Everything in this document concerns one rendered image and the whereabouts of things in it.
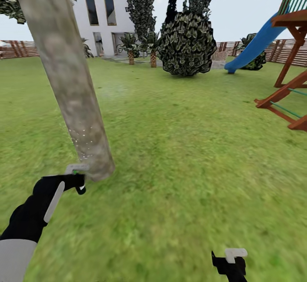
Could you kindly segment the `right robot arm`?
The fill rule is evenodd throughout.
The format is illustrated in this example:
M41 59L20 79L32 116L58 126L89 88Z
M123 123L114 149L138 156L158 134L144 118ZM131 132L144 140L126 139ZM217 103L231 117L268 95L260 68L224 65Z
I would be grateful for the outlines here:
M212 256L213 266L217 266L219 274L225 274L229 282L247 282L244 275L245 262L242 257L246 257L248 252L244 248L225 248L225 258Z

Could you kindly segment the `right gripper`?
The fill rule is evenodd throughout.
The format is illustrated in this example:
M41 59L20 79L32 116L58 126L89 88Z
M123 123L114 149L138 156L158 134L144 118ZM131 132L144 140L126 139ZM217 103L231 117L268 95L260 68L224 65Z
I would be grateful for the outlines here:
M212 256L213 266L217 266L219 274L225 274L228 278L232 272L240 272L246 275L245 262L243 258L235 257L235 263L228 263L225 258Z

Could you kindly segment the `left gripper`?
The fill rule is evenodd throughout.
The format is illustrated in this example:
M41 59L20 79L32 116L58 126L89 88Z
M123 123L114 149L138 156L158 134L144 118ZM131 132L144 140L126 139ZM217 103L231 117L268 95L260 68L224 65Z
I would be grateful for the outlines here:
M71 181L71 186L68 187L69 189L73 187L80 187L82 188L84 186L84 181L85 181L85 174L79 175L79 174L69 174L66 175L67 178L70 179Z

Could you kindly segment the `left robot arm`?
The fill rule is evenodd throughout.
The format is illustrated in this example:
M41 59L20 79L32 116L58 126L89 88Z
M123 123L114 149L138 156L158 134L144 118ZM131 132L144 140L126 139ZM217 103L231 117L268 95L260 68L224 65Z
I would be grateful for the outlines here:
M40 179L24 204L12 213L9 226L0 236L0 282L23 282L29 262L64 191L84 186L87 164L69 164L65 175Z

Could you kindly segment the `pesticide atomizer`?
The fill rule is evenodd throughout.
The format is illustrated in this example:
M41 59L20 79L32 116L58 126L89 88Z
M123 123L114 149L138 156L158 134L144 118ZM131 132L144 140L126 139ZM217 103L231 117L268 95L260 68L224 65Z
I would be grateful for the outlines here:
M75 187L79 195L83 195L86 193L86 188L83 187L82 189L80 187Z

